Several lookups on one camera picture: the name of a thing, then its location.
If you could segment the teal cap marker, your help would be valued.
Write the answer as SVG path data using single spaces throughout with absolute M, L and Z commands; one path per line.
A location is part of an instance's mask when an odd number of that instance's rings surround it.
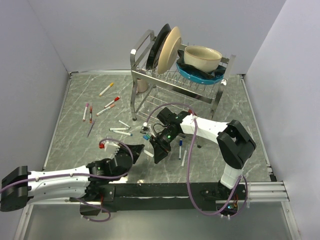
M 149 152 L 149 151 L 147 151 L 147 150 L 143 150 L 143 152 L 147 155 L 147 156 L 149 156 L 149 157 L 151 157 L 151 158 L 153 158 L 154 157 L 154 154 L 152 154 L 151 152 Z

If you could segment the dark blue cap marker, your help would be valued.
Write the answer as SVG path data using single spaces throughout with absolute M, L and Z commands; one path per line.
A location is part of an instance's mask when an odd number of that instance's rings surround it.
M 180 139 L 179 140 L 179 152 L 178 152 L 178 159 L 181 160 L 182 159 L 182 145 L 183 145 L 183 140 Z

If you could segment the grey cap marker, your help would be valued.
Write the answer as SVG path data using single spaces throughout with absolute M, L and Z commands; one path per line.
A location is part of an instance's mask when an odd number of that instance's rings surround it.
M 187 149 L 185 149 L 184 152 L 183 152 L 182 161 L 181 161 L 181 167 L 185 166 L 187 152 L 188 152 Z

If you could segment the orange cap marker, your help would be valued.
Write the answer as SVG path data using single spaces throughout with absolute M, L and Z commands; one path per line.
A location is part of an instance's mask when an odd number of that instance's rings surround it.
M 107 112 L 108 110 L 112 109 L 114 106 L 115 106 L 114 103 L 111 104 L 110 106 L 108 106 L 108 107 L 104 108 L 103 110 L 99 111 L 99 112 L 96 114 L 96 116 L 98 117 L 98 116 L 102 115 L 103 113 L 105 113 L 105 112 Z

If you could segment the red cap marker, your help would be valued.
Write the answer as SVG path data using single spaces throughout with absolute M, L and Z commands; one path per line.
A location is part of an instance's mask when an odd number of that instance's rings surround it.
M 121 97 L 120 96 L 117 96 L 114 100 L 112 100 L 111 102 L 109 102 L 108 104 L 106 104 L 104 106 L 104 108 L 107 108 L 109 107 L 110 105 L 114 104 L 116 101 L 118 101 Z

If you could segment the dark red marker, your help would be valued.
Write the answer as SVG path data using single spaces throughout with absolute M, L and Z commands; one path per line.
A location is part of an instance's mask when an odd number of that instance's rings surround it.
M 89 122 L 92 124 L 93 122 L 93 105 L 91 104 L 89 107 Z

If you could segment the pink cap marker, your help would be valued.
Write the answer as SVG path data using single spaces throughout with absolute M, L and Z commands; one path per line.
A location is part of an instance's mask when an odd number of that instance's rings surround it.
M 88 109 L 89 109 L 89 103 L 87 102 L 85 104 L 85 108 L 84 108 L 84 112 L 83 112 L 83 117 L 82 117 L 83 122 L 85 122 L 87 119 Z

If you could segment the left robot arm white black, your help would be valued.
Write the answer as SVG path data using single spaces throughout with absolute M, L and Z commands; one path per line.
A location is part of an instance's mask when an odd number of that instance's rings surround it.
M 57 171 L 29 171 L 27 166 L 17 167 L 1 181 L 1 212 L 57 198 L 93 201 L 103 193 L 103 186 L 128 174 L 145 146 L 104 141 L 99 147 L 107 153 L 107 158 L 80 167 Z

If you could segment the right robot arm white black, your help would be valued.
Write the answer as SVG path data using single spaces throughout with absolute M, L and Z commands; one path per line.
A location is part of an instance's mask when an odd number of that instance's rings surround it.
M 161 133 L 153 133 L 149 139 L 154 151 L 154 163 L 168 156 L 171 142 L 180 134 L 196 135 L 212 141 L 218 144 L 225 161 L 219 195 L 224 199 L 232 198 L 237 192 L 235 185 L 242 169 L 257 147 L 241 122 L 213 121 L 193 115 L 191 110 L 176 114 L 167 107 L 156 118 L 164 125 L 164 129 Z

